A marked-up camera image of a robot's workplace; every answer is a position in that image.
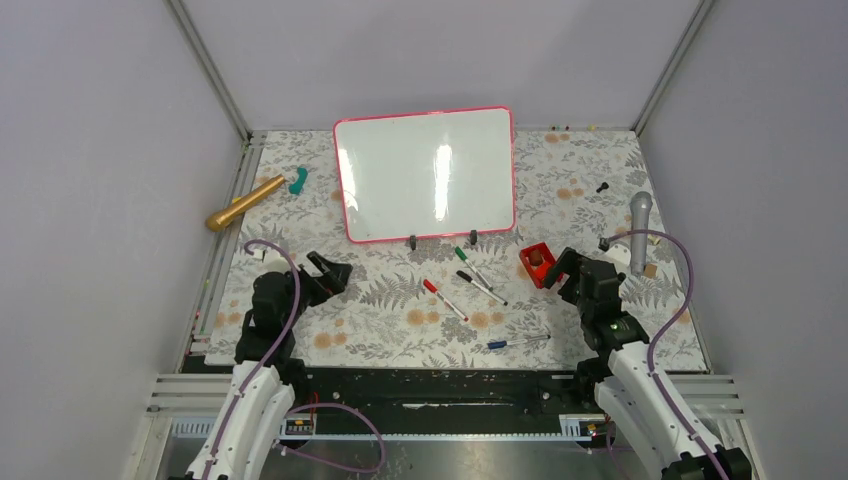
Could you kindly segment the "pink framed whiteboard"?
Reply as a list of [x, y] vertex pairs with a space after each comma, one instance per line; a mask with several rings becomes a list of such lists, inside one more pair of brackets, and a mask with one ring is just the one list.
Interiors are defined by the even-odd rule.
[[348, 118], [332, 135], [353, 243], [500, 233], [516, 224], [506, 106]]

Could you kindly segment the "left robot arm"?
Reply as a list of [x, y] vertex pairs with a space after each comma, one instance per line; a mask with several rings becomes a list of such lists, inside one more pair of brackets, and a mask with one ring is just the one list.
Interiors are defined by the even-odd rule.
[[185, 479], [258, 478], [285, 414], [309, 401], [305, 365], [293, 355], [293, 327], [307, 308], [342, 294], [353, 267], [312, 251], [306, 257], [318, 273], [311, 275], [280, 248], [273, 251], [271, 268], [252, 284], [224, 403]]

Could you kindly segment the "black cap marker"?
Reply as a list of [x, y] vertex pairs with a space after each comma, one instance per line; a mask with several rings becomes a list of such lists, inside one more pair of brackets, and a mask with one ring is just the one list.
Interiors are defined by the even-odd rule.
[[475, 280], [475, 279], [474, 279], [474, 278], [473, 278], [470, 274], [466, 273], [465, 271], [457, 270], [457, 271], [456, 271], [456, 275], [457, 275], [460, 279], [462, 279], [463, 281], [465, 281], [466, 283], [468, 283], [469, 285], [471, 285], [471, 286], [473, 286], [474, 288], [476, 288], [476, 289], [480, 290], [482, 293], [484, 293], [485, 295], [487, 295], [488, 297], [490, 297], [491, 299], [493, 299], [493, 300], [494, 300], [497, 304], [500, 304], [500, 305], [503, 305], [503, 306], [508, 306], [508, 305], [509, 305], [509, 302], [508, 302], [507, 300], [505, 300], [505, 299], [504, 299], [504, 298], [502, 298], [501, 296], [499, 296], [499, 295], [497, 295], [496, 293], [494, 293], [491, 289], [489, 289], [489, 288], [487, 288], [486, 286], [484, 286], [481, 282], [479, 282], [479, 281]]

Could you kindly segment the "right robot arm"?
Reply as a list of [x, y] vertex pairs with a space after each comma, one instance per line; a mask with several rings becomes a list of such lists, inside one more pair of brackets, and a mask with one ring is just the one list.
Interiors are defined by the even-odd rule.
[[566, 248], [542, 285], [573, 305], [594, 357], [579, 362], [573, 396], [602, 410], [624, 433], [645, 469], [660, 479], [750, 479], [745, 452], [728, 448], [700, 420], [656, 365], [647, 332], [624, 310], [616, 266]]

